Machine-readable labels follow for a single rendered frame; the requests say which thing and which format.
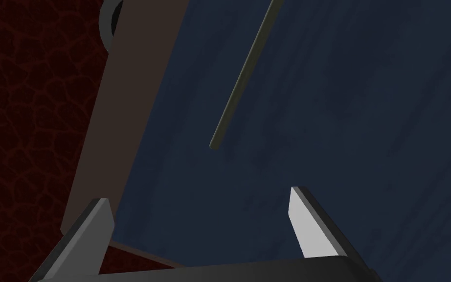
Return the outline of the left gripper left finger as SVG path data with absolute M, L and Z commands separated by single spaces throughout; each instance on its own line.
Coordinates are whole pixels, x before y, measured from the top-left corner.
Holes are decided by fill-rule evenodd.
M 97 275 L 113 229 L 109 200 L 92 199 L 29 280 Z

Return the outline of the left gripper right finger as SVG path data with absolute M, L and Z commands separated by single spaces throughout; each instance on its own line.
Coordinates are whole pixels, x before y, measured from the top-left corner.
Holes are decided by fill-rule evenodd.
M 291 187 L 288 215 L 305 258 L 359 254 L 306 187 Z

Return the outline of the dark blue cupboard door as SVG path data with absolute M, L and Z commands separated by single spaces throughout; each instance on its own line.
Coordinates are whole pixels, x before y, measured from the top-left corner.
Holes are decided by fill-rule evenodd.
M 384 282 L 451 282 L 451 0 L 190 0 L 115 241 L 184 266 L 302 257 L 307 187 Z

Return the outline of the grey round knob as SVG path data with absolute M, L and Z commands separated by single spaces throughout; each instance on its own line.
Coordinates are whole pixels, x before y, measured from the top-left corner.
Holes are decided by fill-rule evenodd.
M 123 0 L 103 0 L 99 11 L 99 35 L 107 52 L 111 48 L 122 5 Z

